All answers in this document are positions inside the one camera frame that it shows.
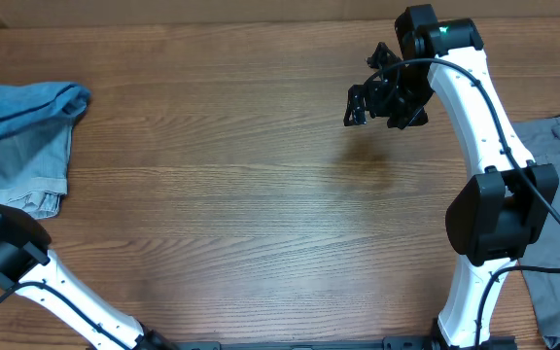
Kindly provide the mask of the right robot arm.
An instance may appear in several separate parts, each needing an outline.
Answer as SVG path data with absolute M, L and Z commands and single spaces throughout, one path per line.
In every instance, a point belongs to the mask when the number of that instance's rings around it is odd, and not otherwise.
M 558 176 L 539 165 L 513 130 L 491 82 L 483 41 L 468 18 L 441 21 L 429 5 L 395 22 L 400 45 L 379 44 L 372 75 L 349 88 L 347 126 L 383 117 L 389 127 L 426 123 L 427 102 L 443 104 L 463 151 L 468 181 L 445 214 L 458 259 L 444 308 L 425 336 L 393 336 L 388 349 L 512 349 L 490 333 L 502 285 L 535 243 Z

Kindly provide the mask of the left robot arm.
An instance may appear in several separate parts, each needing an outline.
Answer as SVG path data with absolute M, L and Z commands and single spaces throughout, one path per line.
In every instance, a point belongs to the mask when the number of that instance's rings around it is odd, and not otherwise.
M 0 304 L 13 295 L 32 300 L 83 337 L 91 349 L 176 347 L 81 282 L 51 243 L 46 230 L 29 214 L 0 204 Z

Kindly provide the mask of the blue denim jeans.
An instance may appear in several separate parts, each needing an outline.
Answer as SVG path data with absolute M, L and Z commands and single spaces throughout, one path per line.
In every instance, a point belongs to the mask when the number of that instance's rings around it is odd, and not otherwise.
M 90 97 L 87 87 L 71 82 L 0 85 L 0 140 L 42 123 L 73 123 Z

